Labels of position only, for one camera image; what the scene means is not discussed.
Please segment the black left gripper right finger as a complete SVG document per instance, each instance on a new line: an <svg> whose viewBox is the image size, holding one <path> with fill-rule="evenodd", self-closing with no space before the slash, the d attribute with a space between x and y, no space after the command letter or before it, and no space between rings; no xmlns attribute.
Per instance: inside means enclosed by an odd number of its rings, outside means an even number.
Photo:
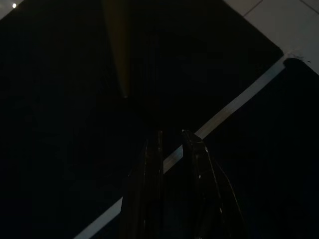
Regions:
<svg viewBox="0 0 319 239"><path fill-rule="evenodd" d="M194 238L245 239L247 231L232 185L204 141L182 132L183 157L190 162L195 190Z"/></svg>

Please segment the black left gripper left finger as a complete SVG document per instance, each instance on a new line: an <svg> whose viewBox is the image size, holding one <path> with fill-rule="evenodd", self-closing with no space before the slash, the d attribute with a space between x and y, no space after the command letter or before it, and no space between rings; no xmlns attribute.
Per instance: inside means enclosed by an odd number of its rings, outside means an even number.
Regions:
<svg viewBox="0 0 319 239"><path fill-rule="evenodd" d="M120 211L120 239L159 239L163 225L162 131L148 135L128 176Z"/></svg>

